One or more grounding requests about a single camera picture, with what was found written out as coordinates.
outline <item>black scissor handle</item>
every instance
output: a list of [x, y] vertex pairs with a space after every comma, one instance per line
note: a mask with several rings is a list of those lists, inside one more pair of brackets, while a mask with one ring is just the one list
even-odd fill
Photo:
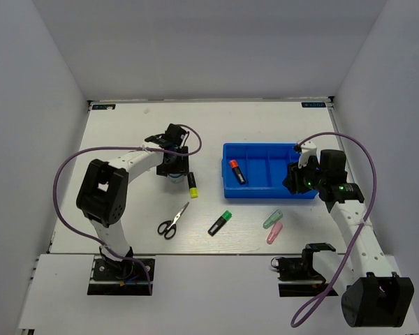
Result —
[[172, 239], [177, 231], [177, 227], [175, 227], [175, 225], [168, 229], [168, 226], [171, 223], [172, 221], [165, 221], [160, 224], [156, 230], [160, 235], [163, 235], [165, 239]]

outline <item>scissors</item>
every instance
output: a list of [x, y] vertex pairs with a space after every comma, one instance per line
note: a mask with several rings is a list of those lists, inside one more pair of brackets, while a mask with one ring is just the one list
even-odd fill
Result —
[[165, 239], [172, 239], [175, 236], [175, 233], [177, 232], [177, 226], [176, 223], [180, 216], [182, 216], [185, 209], [188, 207], [189, 202], [187, 202], [182, 209], [177, 213], [177, 215], [174, 217], [174, 220], [168, 220], [163, 222], [159, 225], [158, 229], [156, 230], [160, 235], [163, 235]]

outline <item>scissor blade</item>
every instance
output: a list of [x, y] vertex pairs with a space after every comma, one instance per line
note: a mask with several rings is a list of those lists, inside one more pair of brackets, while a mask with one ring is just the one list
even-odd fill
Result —
[[178, 219], [180, 218], [180, 216], [182, 216], [183, 212], [185, 211], [185, 209], [188, 207], [189, 202], [187, 202], [182, 209], [180, 209], [180, 211], [177, 213], [177, 215], [174, 217], [174, 221], [172, 222], [172, 224], [174, 225]]

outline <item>green object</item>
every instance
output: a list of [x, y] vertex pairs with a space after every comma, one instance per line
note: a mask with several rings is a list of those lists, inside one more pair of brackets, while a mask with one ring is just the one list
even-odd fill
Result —
[[279, 209], [277, 209], [272, 215], [270, 215], [270, 217], [267, 220], [265, 220], [263, 224], [264, 229], [272, 227], [282, 217], [282, 212]]
[[231, 219], [231, 216], [232, 214], [230, 211], [225, 211], [225, 213], [222, 214], [222, 217], [227, 221]]

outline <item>black motor joint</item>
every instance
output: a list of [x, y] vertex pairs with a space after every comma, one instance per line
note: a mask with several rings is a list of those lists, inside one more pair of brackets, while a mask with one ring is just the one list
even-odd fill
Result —
[[[102, 248], [100, 248], [99, 253], [101, 254], [101, 257], [104, 259], [105, 263], [108, 265], [109, 272], [116, 278], [124, 280], [133, 274], [134, 263], [131, 260], [112, 260], [103, 254]], [[132, 247], [130, 247], [126, 257], [133, 257]]]
[[[170, 124], [164, 134], [149, 136], [145, 142], [155, 143], [160, 148], [177, 152], [178, 154], [187, 154], [188, 147], [181, 147], [187, 131], [176, 124]], [[177, 156], [174, 154], [164, 153], [163, 162], [156, 167], [158, 176], [168, 176], [169, 174], [183, 174], [189, 173], [189, 158], [188, 156]]]
[[349, 286], [341, 297], [341, 310], [351, 327], [401, 327], [414, 286], [410, 278], [376, 277], [372, 272]]
[[[297, 151], [298, 148], [300, 147], [296, 145], [294, 149]], [[322, 150], [320, 162], [316, 156], [310, 156], [304, 167], [299, 168], [298, 162], [289, 163], [287, 175], [282, 184], [291, 194], [317, 191], [330, 212], [336, 202], [365, 201], [358, 185], [347, 182], [348, 172], [345, 169], [344, 152]]]
[[325, 278], [314, 270], [314, 253], [319, 251], [335, 252], [335, 248], [328, 243], [311, 243], [302, 249], [300, 258], [277, 257], [276, 265], [272, 265], [279, 272], [280, 281], [317, 280], [325, 282]]

